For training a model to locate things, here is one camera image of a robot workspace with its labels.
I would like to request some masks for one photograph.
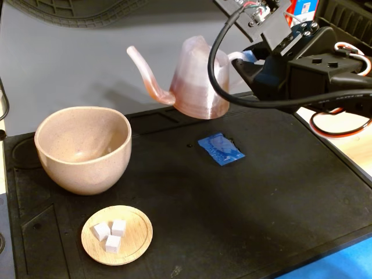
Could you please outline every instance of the bowl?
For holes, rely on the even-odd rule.
[[[131,127],[114,109],[78,106],[47,117],[35,133],[46,173],[62,188],[95,195],[114,185],[131,155]]]

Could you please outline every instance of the pink translucent watering can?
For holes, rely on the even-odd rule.
[[[229,103],[216,94],[209,82],[207,63],[210,46],[202,36],[187,39],[168,91],[159,87],[149,65],[134,46],[127,53],[137,65],[149,95],[159,103],[173,105],[185,115],[199,119],[214,119],[228,111]],[[218,51],[214,71],[221,87],[228,92],[229,65],[234,59],[246,60],[241,52],[226,55]]]

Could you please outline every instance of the wire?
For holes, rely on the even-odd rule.
[[[350,53],[349,56],[354,57],[355,59],[358,59],[358,60],[362,60],[367,64],[366,69],[364,71],[358,73],[358,75],[366,76],[366,75],[369,74],[369,72],[371,71],[371,68],[372,68],[372,64],[371,64],[371,61],[368,58],[366,58],[363,55],[355,54],[355,53]]]
[[[349,44],[347,42],[338,42],[335,44],[335,50],[339,50],[340,47],[344,47],[344,48],[351,48],[351,49],[354,49],[355,51],[358,51],[358,53],[350,53],[350,56],[355,58],[355,59],[358,59],[358,60],[362,60],[366,63],[367,67],[364,71],[362,71],[361,73],[359,73],[358,75],[360,76],[366,76],[369,74],[369,72],[371,71],[371,68],[372,68],[372,64],[371,64],[371,61],[366,58],[364,56],[364,53],[357,47],[353,46],[352,44]]]
[[[302,23],[302,20],[301,20],[299,17],[293,15],[292,13],[284,12],[284,14],[285,14],[286,16],[289,16],[289,17],[291,17],[291,18],[297,20],[298,22]]]
[[[221,29],[220,33],[218,34],[216,40],[214,41],[212,48],[210,50],[209,59],[208,59],[208,76],[209,81],[215,90],[215,92],[220,95],[223,99],[234,103],[240,106],[246,106],[249,108],[258,108],[258,109],[282,109],[282,108],[290,108],[296,106],[306,106],[312,105],[315,103],[325,103],[330,101],[336,101],[340,99],[355,99],[355,98],[370,98],[370,94],[372,94],[371,89],[355,89],[355,90],[343,90],[337,92],[326,93],[322,95],[310,96],[307,98],[302,99],[294,99],[294,100],[285,100],[285,101],[254,101],[254,100],[247,100],[247,99],[240,99],[233,95],[230,95],[228,92],[223,90],[221,86],[218,84],[216,76],[214,75],[214,61],[216,60],[216,54],[218,48],[221,45],[223,38],[225,37],[227,31],[231,28],[232,25],[238,20],[241,13],[246,8],[254,8],[254,6],[247,6],[247,7],[240,7],[236,10],[232,15],[227,19],[225,22],[224,27]]]
[[[0,78],[0,90],[1,90],[2,95],[4,97],[4,100],[5,100],[5,111],[4,111],[3,115],[0,116],[0,121],[1,121],[1,120],[3,120],[8,115],[8,113],[9,113],[9,107],[10,107],[9,106],[9,100],[8,100],[8,97],[5,94],[5,89],[4,89],[4,86],[2,84],[1,78]]]
[[[320,137],[327,138],[327,139],[335,139],[335,138],[344,138],[344,137],[350,137],[351,135],[356,135],[356,134],[364,131],[370,124],[372,124],[372,119],[369,119],[362,126],[356,128],[354,130],[350,130],[350,131],[347,131],[347,132],[341,132],[341,133],[331,133],[331,132],[327,132],[327,131],[322,130],[314,122],[315,117],[318,116],[318,115],[333,115],[334,116],[334,115],[338,115],[338,114],[340,114],[341,112],[344,112],[344,111],[345,110],[343,108],[338,108],[336,110],[333,110],[332,112],[318,112],[318,113],[313,114],[313,116],[311,117],[310,122],[309,122],[311,130],[315,134],[319,135]]]
[[[346,47],[346,48],[351,48],[351,49],[354,49],[356,51],[358,51],[358,54],[360,55],[364,55],[364,53],[359,49],[357,48],[356,46],[353,46],[352,44],[349,44],[348,42],[338,42],[335,44],[335,50],[339,50],[339,47]]]
[[[253,2],[253,1],[248,1],[248,2],[245,2],[243,7],[247,7],[248,5],[258,5],[257,2]]]

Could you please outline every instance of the wooden plate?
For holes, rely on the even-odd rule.
[[[127,223],[118,254],[106,253],[106,240],[99,242],[93,233],[93,226],[107,222],[111,228],[114,219],[122,219]],[[152,225],[148,217],[140,210],[124,205],[110,206],[96,212],[84,224],[81,232],[85,251],[97,262],[109,266],[119,266],[137,260],[147,250],[151,239]]]

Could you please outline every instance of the sugar cube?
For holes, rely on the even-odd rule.
[[[106,252],[117,254],[120,250],[121,237],[109,235],[106,240]]]
[[[126,232],[126,221],[115,219],[112,227],[111,227],[111,234],[117,237],[123,237]]]
[[[107,239],[107,237],[110,235],[110,227],[106,223],[99,223],[95,225],[93,230],[95,237],[97,237],[99,241]]]

